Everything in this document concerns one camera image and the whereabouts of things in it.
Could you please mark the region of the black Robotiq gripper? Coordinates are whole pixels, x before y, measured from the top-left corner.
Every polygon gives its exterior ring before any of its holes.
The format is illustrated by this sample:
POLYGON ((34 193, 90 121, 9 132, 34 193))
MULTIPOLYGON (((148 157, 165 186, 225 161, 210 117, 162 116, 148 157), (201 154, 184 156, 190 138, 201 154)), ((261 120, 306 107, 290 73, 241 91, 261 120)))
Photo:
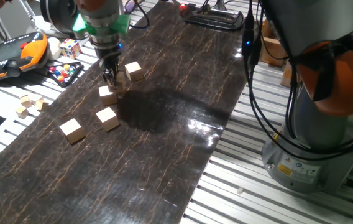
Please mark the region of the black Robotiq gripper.
POLYGON ((122 44, 99 46, 96 48, 96 55, 99 58, 99 66, 103 69, 103 79, 110 91, 117 90, 115 73, 119 71, 119 56, 121 55, 122 44))

